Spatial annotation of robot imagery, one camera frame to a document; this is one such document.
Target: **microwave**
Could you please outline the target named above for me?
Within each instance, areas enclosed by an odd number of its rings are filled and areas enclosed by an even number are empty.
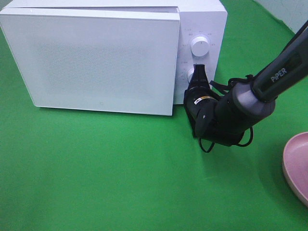
[[[0,25],[35,106],[172,115],[194,64],[214,79],[219,0],[13,0]]]

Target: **green surface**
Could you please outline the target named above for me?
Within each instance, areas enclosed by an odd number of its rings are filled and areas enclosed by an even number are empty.
[[[223,3],[226,83],[293,33],[252,1]],[[205,154],[182,106],[172,117],[36,108],[1,33],[0,230],[308,230],[281,168],[286,142],[308,130],[307,87],[279,97],[250,146]]]

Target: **black cable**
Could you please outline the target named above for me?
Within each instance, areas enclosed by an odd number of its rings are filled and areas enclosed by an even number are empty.
[[[199,146],[200,146],[201,150],[204,151],[205,153],[209,153],[214,148],[214,145],[215,145],[215,143],[212,142],[212,144],[209,147],[209,149],[205,150],[204,147],[202,146],[201,138],[199,138]]]
[[[251,144],[252,140],[254,139],[254,129],[253,127],[250,127],[250,138],[249,138],[249,141],[245,144],[237,144],[236,146],[239,146],[239,147],[246,147],[248,145]]]

